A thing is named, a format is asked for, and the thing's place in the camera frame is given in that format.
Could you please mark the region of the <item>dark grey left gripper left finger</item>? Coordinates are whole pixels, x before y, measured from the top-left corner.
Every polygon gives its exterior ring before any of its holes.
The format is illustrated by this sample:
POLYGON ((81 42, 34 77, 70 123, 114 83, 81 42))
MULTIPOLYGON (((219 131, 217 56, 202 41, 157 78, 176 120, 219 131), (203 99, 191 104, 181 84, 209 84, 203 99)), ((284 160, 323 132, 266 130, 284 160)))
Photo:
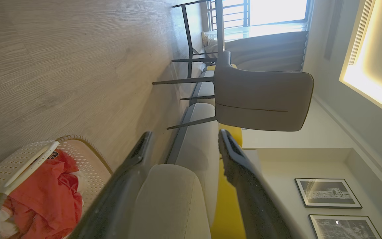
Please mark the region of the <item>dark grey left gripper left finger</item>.
POLYGON ((144 132, 70 234, 70 239, 127 239, 135 201, 151 167, 153 133, 144 132))

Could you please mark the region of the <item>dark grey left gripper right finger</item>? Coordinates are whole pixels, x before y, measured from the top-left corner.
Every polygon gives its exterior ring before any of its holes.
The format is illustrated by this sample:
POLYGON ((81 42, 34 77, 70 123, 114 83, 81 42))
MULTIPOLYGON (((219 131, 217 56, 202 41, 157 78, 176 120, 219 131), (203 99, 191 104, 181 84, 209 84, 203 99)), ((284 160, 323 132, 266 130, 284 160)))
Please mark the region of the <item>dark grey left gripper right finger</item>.
POLYGON ((261 175, 226 130, 218 134, 224 175, 236 190, 248 239, 291 239, 292 233, 280 210, 262 184, 261 175))

